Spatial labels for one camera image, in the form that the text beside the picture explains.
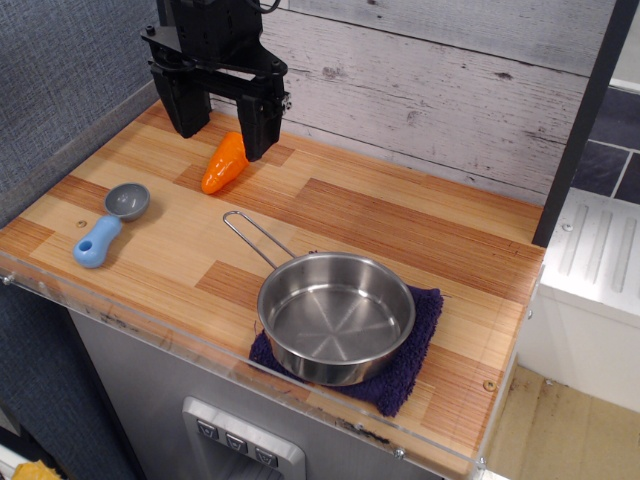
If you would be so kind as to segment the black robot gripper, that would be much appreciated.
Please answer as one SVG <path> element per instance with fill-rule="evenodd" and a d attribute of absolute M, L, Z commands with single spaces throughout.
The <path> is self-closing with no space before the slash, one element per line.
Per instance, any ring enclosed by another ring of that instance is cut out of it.
<path fill-rule="evenodd" d="M 162 1 L 165 18 L 141 32 L 149 45 L 151 74 L 174 129 L 190 138 L 208 122 L 209 94 L 237 99 L 246 158 L 261 159 L 277 143 L 286 63 L 261 44 L 263 17 L 279 3 Z"/>

